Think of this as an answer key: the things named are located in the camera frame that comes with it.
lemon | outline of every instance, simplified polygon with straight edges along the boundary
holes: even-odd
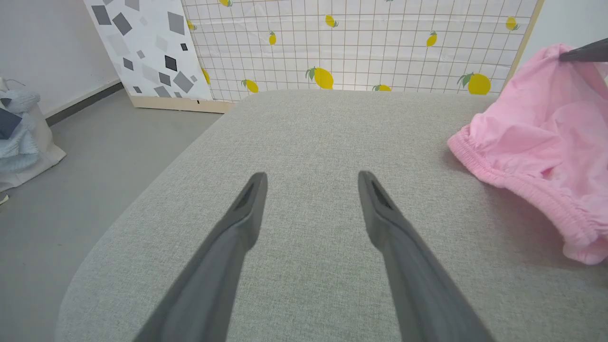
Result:
[[[474,72],[460,76],[458,83],[462,81],[462,86],[469,85],[469,93],[473,95],[485,95],[490,91],[490,79]]]
[[[201,70],[202,70],[202,74],[205,75],[205,81],[207,81],[207,84],[210,85],[211,80],[209,80],[209,74],[207,73],[207,71],[204,68],[201,68]]]
[[[325,16],[325,22],[331,26],[331,27],[336,27],[338,26],[338,22],[334,20],[334,18],[331,15],[326,15]]]
[[[377,85],[377,86],[374,86],[371,90],[373,90],[373,91],[390,91],[390,88],[387,85]]]
[[[315,68],[306,70],[306,76],[310,77],[310,79],[314,79],[315,82],[322,89],[333,89],[334,88],[334,78],[331,76],[330,72],[323,68]]]
[[[188,30],[194,31],[196,30],[196,25],[192,24],[190,20],[186,20],[186,24],[188,24]]]
[[[515,31],[519,28],[519,25],[517,25],[517,21],[515,20],[515,18],[513,18],[512,16],[510,16],[507,20],[506,20],[506,28],[509,31]]]
[[[437,42],[437,32],[430,33],[429,39],[426,40],[426,46],[433,46]]]
[[[255,82],[250,80],[243,80],[241,83],[244,86],[247,86],[247,89],[249,89],[250,92],[258,92],[258,85],[255,84]]]

wooden strip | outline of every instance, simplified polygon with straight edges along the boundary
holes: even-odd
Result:
[[[526,49],[526,45],[528,44],[528,40],[530,39],[530,35],[532,34],[532,29],[534,25],[536,25],[536,20],[538,19],[538,14],[541,13],[542,5],[545,3],[545,0],[538,0],[536,3],[536,7],[534,8],[534,12],[532,13],[532,17],[530,18],[530,23],[528,24],[528,29],[526,33],[523,35],[522,43],[519,45],[519,50],[517,50],[517,55],[515,55],[515,60],[513,61],[513,65],[511,65],[511,69],[509,70],[509,74],[506,76],[505,84],[502,85],[502,89],[505,89],[506,84],[509,82],[513,74],[515,74],[515,70],[517,70],[517,65],[522,58],[523,51]]]
[[[151,97],[151,96],[131,96],[131,102],[136,108],[155,108],[161,110],[187,110],[200,111],[206,113],[227,112],[234,103],[222,101],[192,100],[180,97]]]

pink cloth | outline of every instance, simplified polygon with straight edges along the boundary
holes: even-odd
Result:
[[[570,49],[538,52],[447,144],[479,180],[540,209],[564,254],[591,265],[608,256],[608,66],[558,61]]]

small object on floor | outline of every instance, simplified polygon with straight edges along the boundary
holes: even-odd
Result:
[[[0,192],[0,206],[4,203],[6,203],[6,201],[9,200],[9,196],[6,194],[6,192]]]

white grid paper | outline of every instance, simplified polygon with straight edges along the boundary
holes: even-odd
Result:
[[[182,0],[213,98],[237,102],[251,92],[319,89],[306,70],[323,68],[333,89],[468,93],[470,72],[498,94],[537,0]],[[337,27],[330,27],[331,15]],[[509,30],[513,16],[518,30]],[[269,43],[269,32],[277,42]],[[426,46],[430,32],[437,42]]]

